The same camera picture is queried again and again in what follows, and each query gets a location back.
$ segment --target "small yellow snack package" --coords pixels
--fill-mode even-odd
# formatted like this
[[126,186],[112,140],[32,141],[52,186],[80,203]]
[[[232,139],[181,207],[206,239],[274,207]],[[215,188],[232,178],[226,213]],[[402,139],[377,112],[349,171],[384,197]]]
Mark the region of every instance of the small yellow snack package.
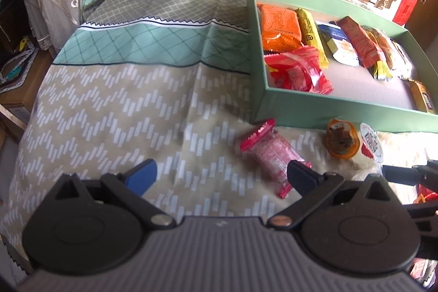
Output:
[[298,15],[299,27],[301,29],[301,41],[303,41],[306,45],[313,46],[314,48],[318,49],[319,67],[327,68],[329,66],[329,61],[325,55],[321,39],[319,38],[318,28],[316,27],[312,15],[305,9],[301,8],[297,9],[295,12]]
[[417,106],[419,111],[435,114],[431,95],[421,82],[409,80],[409,89],[412,93],[415,106]]

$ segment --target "orange snack package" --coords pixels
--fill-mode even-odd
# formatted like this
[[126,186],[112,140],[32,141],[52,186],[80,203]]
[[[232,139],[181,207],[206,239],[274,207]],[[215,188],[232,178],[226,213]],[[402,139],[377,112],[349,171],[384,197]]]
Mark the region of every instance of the orange snack package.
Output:
[[358,54],[362,66],[370,68],[377,61],[386,61],[385,54],[367,35],[365,30],[349,16],[336,22],[342,31],[347,35],[351,44]]
[[261,12],[263,50],[288,52],[303,46],[298,18],[292,10],[274,5],[257,4]]
[[325,146],[333,157],[347,160],[357,154],[361,141],[352,123],[332,119],[327,125]]

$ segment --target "bed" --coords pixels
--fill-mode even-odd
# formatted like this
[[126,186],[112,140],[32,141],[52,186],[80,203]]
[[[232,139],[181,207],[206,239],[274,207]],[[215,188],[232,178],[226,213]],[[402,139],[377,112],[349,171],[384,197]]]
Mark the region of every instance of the bed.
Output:
[[[21,233],[63,173],[81,179],[158,165],[143,196],[184,215],[260,215],[282,200],[239,144],[250,118],[247,0],[96,0],[54,60],[19,145],[0,232],[25,256]],[[329,156],[323,132],[280,128],[318,172],[360,180],[378,167]],[[410,167],[438,158],[436,134],[379,133],[385,164]],[[393,186],[404,203],[412,190]]]

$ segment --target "mint green stripe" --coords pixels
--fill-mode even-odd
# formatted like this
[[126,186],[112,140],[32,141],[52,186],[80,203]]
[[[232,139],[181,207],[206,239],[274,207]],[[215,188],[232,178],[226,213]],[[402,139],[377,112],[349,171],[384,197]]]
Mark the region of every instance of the mint green stripe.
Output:
[[188,66],[203,61],[223,70],[249,73],[248,48],[248,34],[215,24],[203,28],[135,24],[117,29],[78,29],[54,63]]

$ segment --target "gray ribbed plate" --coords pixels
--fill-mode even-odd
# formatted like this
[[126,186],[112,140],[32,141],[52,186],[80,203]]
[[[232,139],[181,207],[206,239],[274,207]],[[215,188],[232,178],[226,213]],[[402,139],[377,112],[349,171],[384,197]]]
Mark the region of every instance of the gray ribbed plate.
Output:
[[70,277],[37,271],[19,292],[415,292],[400,272],[376,279],[337,275],[311,260],[293,235],[257,217],[186,217],[154,232],[139,253],[111,271]]

